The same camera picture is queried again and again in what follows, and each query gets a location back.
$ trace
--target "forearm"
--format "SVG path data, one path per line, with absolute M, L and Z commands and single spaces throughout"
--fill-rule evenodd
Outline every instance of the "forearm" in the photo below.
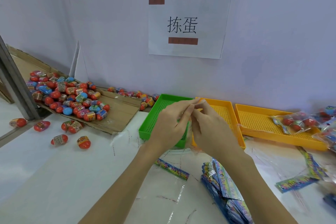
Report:
M 123 224 L 158 154 L 143 145 L 126 170 L 82 218 L 79 224 Z
M 253 159 L 243 151 L 217 159 L 233 179 L 256 224 L 297 224 L 259 174 Z

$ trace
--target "person's right hand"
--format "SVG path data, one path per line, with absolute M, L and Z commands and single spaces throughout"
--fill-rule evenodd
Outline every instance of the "person's right hand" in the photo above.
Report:
M 214 158 L 222 154 L 235 156 L 243 152 L 229 125 L 205 100 L 195 105 L 191 127 L 197 146 Z

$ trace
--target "person's left hand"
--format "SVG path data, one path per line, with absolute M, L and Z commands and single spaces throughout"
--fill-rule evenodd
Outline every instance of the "person's left hand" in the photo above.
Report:
M 199 99 L 182 100 L 168 105 L 159 113 L 150 139 L 146 143 L 158 157 L 182 138 L 194 105 L 198 102 Z

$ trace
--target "chinese characters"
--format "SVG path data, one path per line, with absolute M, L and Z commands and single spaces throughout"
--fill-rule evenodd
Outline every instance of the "chinese characters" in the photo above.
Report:
M 175 19 L 170 19 L 168 22 L 170 23 L 167 27 L 169 28 L 168 32 L 177 33 L 179 30 L 183 33 L 195 33 L 195 27 L 198 22 L 196 22 L 197 17 L 185 17 L 185 22 L 181 24 L 182 19 L 179 19 L 177 16 Z

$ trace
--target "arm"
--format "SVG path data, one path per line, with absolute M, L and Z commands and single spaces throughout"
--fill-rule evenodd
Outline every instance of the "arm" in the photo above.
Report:
M 217 159 L 233 179 L 255 224 L 297 224 L 259 174 L 253 159 L 238 145 L 229 125 L 201 101 L 192 112 L 192 131 L 199 147 Z
M 79 224 L 124 223 L 149 169 L 182 137 L 194 109 L 194 103 L 197 102 L 197 99 L 180 101 L 160 112 L 149 141 L 140 147 L 130 165 Z

